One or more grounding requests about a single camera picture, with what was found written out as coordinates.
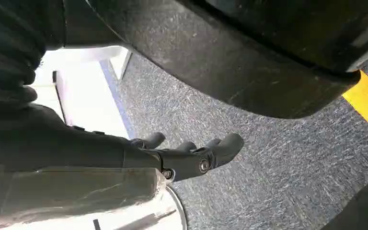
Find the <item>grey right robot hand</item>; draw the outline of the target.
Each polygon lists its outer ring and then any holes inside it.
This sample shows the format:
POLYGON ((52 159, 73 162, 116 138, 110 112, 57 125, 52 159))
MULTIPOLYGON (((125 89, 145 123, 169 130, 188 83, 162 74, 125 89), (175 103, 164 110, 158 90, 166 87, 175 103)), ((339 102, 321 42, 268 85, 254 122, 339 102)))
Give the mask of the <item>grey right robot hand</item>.
POLYGON ((297 119, 359 82, 368 0, 0 0, 0 172, 156 168, 179 180, 231 161, 237 134, 194 153, 65 125, 35 104, 47 51, 124 46, 185 84, 254 114, 297 119))

